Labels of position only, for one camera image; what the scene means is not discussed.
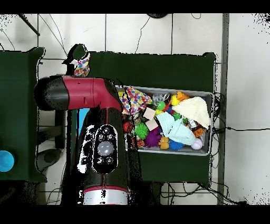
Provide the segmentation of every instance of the green table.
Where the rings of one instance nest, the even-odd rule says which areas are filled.
[[[91,52],[89,77],[112,79],[116,85],[213,92],[215,60],[213,53],[196,56]],[[200,182],[208,186],[209,160],[210,155],[140,152],[142,179]]]
[[[28,52],[0,51],[0,150],[15,157],[13,168],[0,180],[45,182],[36,166],[37,106],[34,100],[36,69],[44,48]]]

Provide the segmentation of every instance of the blue bowl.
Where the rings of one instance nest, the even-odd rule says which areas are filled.
[[[7,172],[11,170],[13,165],[13,155],[8,151],[0,151],[0,172]]]

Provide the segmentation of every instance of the polka dot cloth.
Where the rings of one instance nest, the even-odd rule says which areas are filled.
[[[120,100],[123,103],[123,114],[136,114],[142,109],[146,108],[146,104],[152,103],[152,99],[147,96],[146,94],[134,89],[133,87],[129,86],[127,88],[128,98],[130,99],[130,104],[127,99],[127,95],[124,94],[123,97],[120,97]]]
[[[88,53],[87,57],[79,60],[78,65],[74,71],[75,76],[80,76],[80,77],[86,77],[90,71],[89,68],[89,58],[90,58],[90,53]]]

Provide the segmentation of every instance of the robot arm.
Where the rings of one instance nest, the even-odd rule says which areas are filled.
[[[41,110],[97,109],[85,118],[77,149],[77,168],[84,173],[83,204],[127,204],[122,103],[113,84],[101,78],[51,76],[38,81],[34,97]]]

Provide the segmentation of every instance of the light blue cloth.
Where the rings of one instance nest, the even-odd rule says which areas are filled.
[[[192,145],[195,142],[195,135],[182,123],[182,118],[175,120],[167,112],[159,114],[156,117],[165,137],[185,145]]]

